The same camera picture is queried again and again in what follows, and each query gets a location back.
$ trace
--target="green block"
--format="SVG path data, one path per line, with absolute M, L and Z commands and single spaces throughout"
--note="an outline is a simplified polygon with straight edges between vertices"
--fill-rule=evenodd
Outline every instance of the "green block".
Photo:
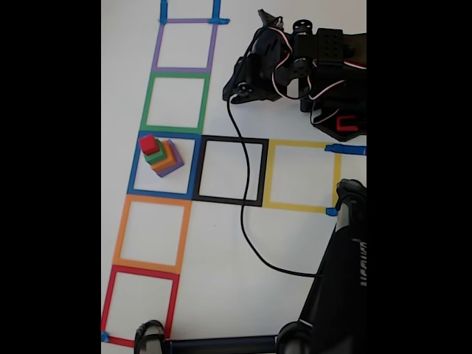
M 155 164 L 156 162 L 159 162 L 163 159 L 166 158 L 165 151 L 164 151 L 164 145 L 156 139 L 157 145 L 159 145 L 159 151 L 157 153 L 153 153 L 152 155 L 145 155 L 146 162 L 148 164 Z

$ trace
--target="purple block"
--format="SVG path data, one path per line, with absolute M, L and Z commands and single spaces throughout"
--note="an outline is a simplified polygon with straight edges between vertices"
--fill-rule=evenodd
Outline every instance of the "purple block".
M 159 177 L 164 177 L 167 176 L 169 173 L 177 170 L 178 168 L 184 166 L 184 162 L 182 161 L 182 158 L 180 156 L 180 153 L 177 151 L 177 147 L 174 145 L 172 140 L 168 140 L 170 147 L 172 148 L 172 153 L 174 154 L 174 157 L 176 158 L 177 163 L 174 164 L 172 167 L 166 168 L 165 170 L 157 173 Z

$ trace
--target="blue tape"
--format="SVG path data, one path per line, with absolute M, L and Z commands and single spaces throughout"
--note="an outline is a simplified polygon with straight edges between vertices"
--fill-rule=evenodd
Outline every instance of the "blue tape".
M 367 156 L 367 146 L 332 144 L 326 145 L 324 151 L 331 151 L 333 153 L 346 153 L 348 155 Z
M 338 216 L 338 211 L 336 210 L 336 208 L 326 208 L 326 215 Z
M 208 19 L 209 24 L 228 24 L 229 18 L 220 18 L 221 0 L 213 0 L 212 17 Z
M 167 23 L 167 0 L 161 0 L 161 15 L 159 17 L 161 24 Z
M 209 24 L 228 24 L 229 18 L 209 18 L 207 22 Z
M 104 330 L 102 331 L 102 341 L 104 342 L 110 341 L 110 338 L 108 337 L 108 333 L 106 333 Z
M 213 18 L 220 18 L 221 0 L 213 0 Z

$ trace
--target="block tower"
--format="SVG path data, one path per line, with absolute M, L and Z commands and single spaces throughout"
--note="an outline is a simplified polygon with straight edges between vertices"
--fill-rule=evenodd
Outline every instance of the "block tower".
M 184 161 L 172 140 L 161 142 L 150 134 L 139 139 L 139 147 L 146 162 L 159 177 L 167 176 L 184 166 Z

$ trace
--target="black cable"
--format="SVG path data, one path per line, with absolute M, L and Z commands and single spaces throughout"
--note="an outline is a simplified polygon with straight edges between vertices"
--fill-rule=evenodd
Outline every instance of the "black cable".
M 244 56 L 243 56 L 243 59 L 240 63 L 240 67 L 238 69 L 238 71 L 236 72 L 236 75 L 235 75 L 235 81 L 233 82 L 233 88 L 236 88 L 236 81 L 237 81 L 237 78 L 239 77 L 239 74 L 241 73 L 241 69 L 243 68 L 243 64 L 244 64 L 244 61 L 246 60 L 247 56 L 248 56 L 248 53 L 249 51 L 251 50 L 254 42 L 259 38 L 259 36 L 266 30 L 268 29 L 270 26 L 264 26 L 262 27 L 262 29 L 259 31 L 259 32 L 256 32 L 256 35 L 254 35 L 254 38 L 252 39 L 252 42 L 249 44 L 248 46 L 248 49 L 246 50 L 246 52 L 244 53 Z M 283 269 L 283 268 L 279 268 L 279 267 L 276 267 L 275 265 L 272 265 L 270 264 L 269 262 L 267 262 L 266 260 L 264 260 L 264 258 L 259 254 L 259 252 L 256 250 L 256 248 L 252 245 L 251 241 L 249 240 L 248 238 L 248 235 L 246 234 L 246 230 L 244 229 L 244 206 L 246 205 L 246 198 L 247 198 L 247 195 L 248 195 L 248 190 L 249 190 L 249 181 L 250 181 L 250 175 L 251 175 L 251 168 L 249 166 L 249 154 L 248 154 L 248 151 L 246 149 L 246 143 L 244 142 L 244 138 L 243 136 L 241 135 L 241 132 L 239 130 L 239 127 L 237 126 L 236 122 L 235 122 L 235 119 L 233 118 L 233 115 L 231 114 L 231 108 L 229 106 L 230 104 L 230 100 L 231 100 L 231 97 L 228 98 L 228 100 L 226 101 L 226 108 L 228 110 L 228 115 L 229 115 L 229 118 L 231 120 L 231 122 L 233 123 L 235 129 L 236 129 L 236 132 L 237 132 L 237 136 L 239 136 L 239 139 L 240 139 L 240 143 L 241 145 L 243 146 L 243 150 L 244 150 L 244 156 L 246 157 L 246 166 L 247 166 L 247 170 L 248 170 L 248 173 L 247 173 L 247 178 L 246 178 L 246 187 L 244 188 L 244 196 L 243 196 L 243 204 L 241 205 L 241 214 L 240 214 L 240 223 L 241 223 L 241 231 L 243 231 L 243 235 L 244 235 L 244 238 L 246 239 L 247 243 L 249 244 L 249 246 L 251 247 L 252 251 L 254 251 L 254 253 L 257 255 L 257 257 L 260 259 L 260 261 L 262 263 L 264 263 L 266 266 L 268 266 L 269 268 L 271 269 L 274 269 L 275 271 L 279 271 L 281 273 L 285 273 L 285 274 L 290 274 L 290 275 L 296 275 L 298 277 L 308 277 L 308 278 L 317 278 L 317 277 L 322 277 L 321 274 L 310 274 L 310 273 L 301 273 L 301 272 L 298 272 L 298 271 L 289 271 L 287 269 Z

